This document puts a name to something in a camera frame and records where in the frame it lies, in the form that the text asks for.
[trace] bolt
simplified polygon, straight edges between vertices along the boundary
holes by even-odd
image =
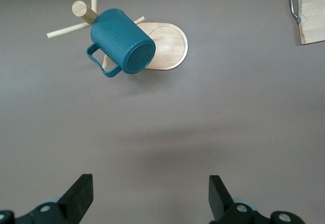
[[[288,216],[287,214],[279,214],[279,219],[285,222],[291,222],[291,218],[290,216]]]
[[[238,205],[237,210],[239,210],[240,212],[247,212],[247,208],[243,205]]]
[[[49,206],[49,205],[45,205],[45,206],[43,206],[43,207],[40,209],[40,211],[41,211],[41,212],[45,212],[45,211],[48,211],[49,209],[51,209],[51,206]]]

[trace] metal handle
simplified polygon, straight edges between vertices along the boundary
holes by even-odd
[[[293,0],[289,0],[289,4],[290,4],[291,14],[292,14],[293,17],[295,18],[297,24],[301,23],[301,18],[300,18],[300,17],[295,13],[295,11],[294,11]]]

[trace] mug handle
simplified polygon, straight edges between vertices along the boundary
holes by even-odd
[[[104,73],[104,75],[106,77],[112,78],[114,77],[116,74],[118,74],[120,71],[122,71],[122,68],[119,65],[116,65],[116,67],[114,67],[112,70],[110,71],[105,71],[104,68],[101,66],[101,64],[92,56],[92,54],[95,53],[95,51],[97,51],[100,47],[98,46],[98,44],[93,43],[91,46],[89,46],[87,48],[87,55],[89,56],[89,58],[95,62],[101,69],[102,72]]]

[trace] teal cup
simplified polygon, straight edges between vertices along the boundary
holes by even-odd
[[[138,73],[151,62],[156,51],[154,41],[146,35],[120,9],[109,9],[100,14],[91,27],[93,44],[87,48],[87,55],[111,78],[121,71]],[[92,56],[101,49],[116,66],[105,71]]]

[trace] wooden cutting board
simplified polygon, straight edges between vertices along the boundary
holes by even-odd
[[[298,0],[302,45],[325,40],[325,0]]]

